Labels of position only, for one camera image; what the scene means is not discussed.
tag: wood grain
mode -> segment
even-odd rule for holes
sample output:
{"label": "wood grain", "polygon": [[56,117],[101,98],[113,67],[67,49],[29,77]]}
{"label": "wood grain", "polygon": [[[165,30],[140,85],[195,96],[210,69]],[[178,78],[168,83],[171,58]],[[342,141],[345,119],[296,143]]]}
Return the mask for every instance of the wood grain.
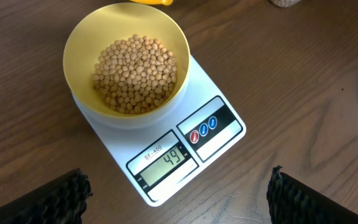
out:
{"label": "wood grain", "polygon": [[271,168],[358,213],[358,1],[177,0],[158,7],[247,124],[161,207],[147,206],[73,102],[70,32],[112,0],[0,0],[0,206],[80,167],[84,223],[270,223]]}

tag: red button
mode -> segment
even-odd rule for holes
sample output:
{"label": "red button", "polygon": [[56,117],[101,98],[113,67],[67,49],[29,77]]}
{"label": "red button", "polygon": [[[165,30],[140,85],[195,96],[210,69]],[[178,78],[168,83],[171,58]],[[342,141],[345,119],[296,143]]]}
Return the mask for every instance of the red button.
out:
{"label": "red button", "polygon": [[194,130],[190,133],[190,141],[193,144],[196,144],[200,138],[200,135],[198,134],[197,130]]}

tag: digital kitchen scale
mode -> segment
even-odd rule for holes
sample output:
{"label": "digital kitchen scale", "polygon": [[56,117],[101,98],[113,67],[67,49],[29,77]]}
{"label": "digital kitchen scale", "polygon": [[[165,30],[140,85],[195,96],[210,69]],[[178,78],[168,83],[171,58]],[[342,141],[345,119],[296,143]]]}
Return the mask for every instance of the digital kitchen scale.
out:
{"label": "digital kitchen scale", "polygon": [[240,116],[193,57],[183,98],[153,125],[116,129],[83,114],[153,207],[167,201],[246,133]]}

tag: ridged black material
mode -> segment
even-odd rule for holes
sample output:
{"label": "ridged black material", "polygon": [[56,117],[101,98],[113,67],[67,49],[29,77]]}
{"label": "ridged black material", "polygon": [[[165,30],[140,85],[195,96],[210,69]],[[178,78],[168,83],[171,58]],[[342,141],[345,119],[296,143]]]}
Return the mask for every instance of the ridged black material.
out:
{"label": "ridged black material", "polygon": [[358,223],[358,214],[273,168],[267,201],[273,224]]}
{"label": "ridged black material", "polygon": [[88,177],[73,170],[0,208],[0,224],[79,224],[91,196]]}

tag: yellow bowl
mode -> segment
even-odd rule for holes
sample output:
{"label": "yellow bowl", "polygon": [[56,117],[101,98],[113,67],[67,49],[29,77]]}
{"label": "yellow bowl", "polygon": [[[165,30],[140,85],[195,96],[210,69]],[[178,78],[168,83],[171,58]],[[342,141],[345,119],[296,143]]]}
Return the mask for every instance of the yellow bowl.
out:
{"label": "yellow bowl", "polygon": [[[121,114],[110,109],[92,88],[91,74],[100,52],[115,40],[134,34],[159,39],[177,59],[177,82],[171,96],[153,111],[144,114]],[[70,34],[63,54],[63,69],[68,86],[75,98],[97,112],[110,118],[135,118],[157,113],[182,91],[188,81],[190,49],[183,31],[165,13],[151,6],[137,3],[118,3],[102,7],[87,15]]]}

